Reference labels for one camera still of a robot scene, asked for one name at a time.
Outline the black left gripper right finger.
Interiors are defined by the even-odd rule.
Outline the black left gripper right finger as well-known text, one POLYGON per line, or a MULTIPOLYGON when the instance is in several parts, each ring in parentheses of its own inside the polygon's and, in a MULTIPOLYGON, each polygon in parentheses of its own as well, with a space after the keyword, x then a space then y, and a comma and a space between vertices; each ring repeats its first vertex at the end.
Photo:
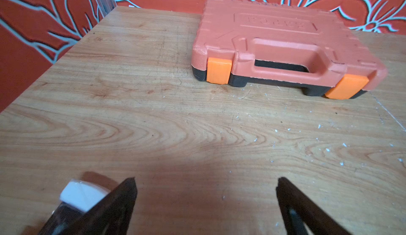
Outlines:
POLYGON ((288 235, 307 235, 306 228, 314 235, 349 234, 287 178, 278 179, 276 194, 288 235))

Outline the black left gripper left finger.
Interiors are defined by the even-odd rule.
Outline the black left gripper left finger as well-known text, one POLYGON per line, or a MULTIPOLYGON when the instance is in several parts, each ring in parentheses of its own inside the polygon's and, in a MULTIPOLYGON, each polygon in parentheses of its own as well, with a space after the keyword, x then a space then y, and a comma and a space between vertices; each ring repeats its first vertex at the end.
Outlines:
POLYGON ((127 178, 60 234, 125 235, 136 198, 135 178, 127 178))

